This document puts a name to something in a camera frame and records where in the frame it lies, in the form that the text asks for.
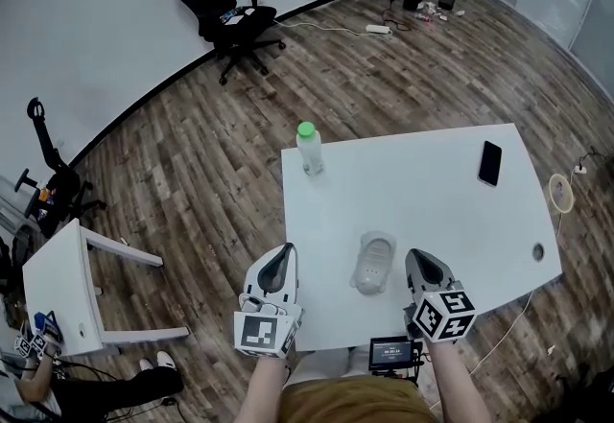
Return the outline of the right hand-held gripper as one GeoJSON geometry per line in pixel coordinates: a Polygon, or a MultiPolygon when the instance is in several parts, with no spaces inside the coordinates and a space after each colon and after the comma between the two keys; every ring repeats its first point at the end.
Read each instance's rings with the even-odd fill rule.
{"type": "Polygon", "coordinates": [[[476,309],[450,268],[433,254],[412,248],[405,269],[412,295],[404,309],[408,339],[436,343],[464,338],[476,309]]]}

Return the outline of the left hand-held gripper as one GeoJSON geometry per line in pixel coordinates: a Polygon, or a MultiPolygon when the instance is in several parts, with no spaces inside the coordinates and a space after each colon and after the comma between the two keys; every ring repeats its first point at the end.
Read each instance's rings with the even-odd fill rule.
{"type": "Polygon", "coordinates": [[[234,313],[234,347],[252,357],[285,358],[301,325],[295,246],[286,243],[254,262],[234,313]]]}

